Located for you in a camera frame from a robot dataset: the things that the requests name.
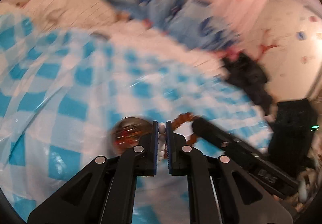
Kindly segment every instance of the wrinkled white sheet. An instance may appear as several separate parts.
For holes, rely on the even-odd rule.
[[[226,70],[215,55],[188,49],[157,29],[147,30],[141,21],[116,21],[116,12],[104,0],[31,0],[22,9],[42,32],[53,29],[81,28],[100,33],[113,43],[135,45],[163,59],[198,67],[206,75],[225,76]]]

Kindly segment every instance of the metal screw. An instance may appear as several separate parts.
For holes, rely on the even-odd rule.
[[[221,144],[221,147],[222,147],[222,148],[225,148],[225,147],[227,147],[227,146],[228,146],[228,144],[229,144],[229,142],[228,142],[228,141],[225,141],[225,142],[223,142],[223,143]]]
[[[142,146],[135,146],[135,147],[133,148],[133,150],[134,150],[135,152],[142,152],[142,151],[144,151],[144,148],[143,148]]]
[[[192,151],[192,148],[190,146],[183,146],[182,147],[182,151],[184,151],[184,152],[191,152]]]
[[[229,157],[227,157],[227,156],[221,156],[221,157],[220,157],[220,161],[221,161],[222,163],[228,163],[228,162],[230,161],[230,158],[229,158]]]
[[[105,162],[105,158],[103,156],[99,156],[95,159],[97,164],[103,164]]]

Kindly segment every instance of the blanket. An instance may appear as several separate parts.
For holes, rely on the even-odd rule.
[[[114,156],[109,131],[121,118],[166,122],[185,112],[257,148],[271,138],[246,94],[220,78],[83,30],[41,33],[24,15],[0,16],[0,186],[25,221],[93,158]],[[138,179],[133,223],[188,218],[186,180],[165,161],[156,178]]]

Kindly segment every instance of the black device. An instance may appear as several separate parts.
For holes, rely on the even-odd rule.
[[[318,114],[308,99],[279,102],[274,131],[268,147],[269,161],[296,177],[314,163],[307,158]]]
[[[297,192],[298,182],[268,161],[260,151],[200,117],[192,123],[193,132],[217,146],[247,171],[268,192],[285,199]]]

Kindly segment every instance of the white pillow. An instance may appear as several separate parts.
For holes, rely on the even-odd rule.
[[[42,32],[72,27],[88,30],[116,21],[114,8],[104,0],[31,0],[23,11]]]

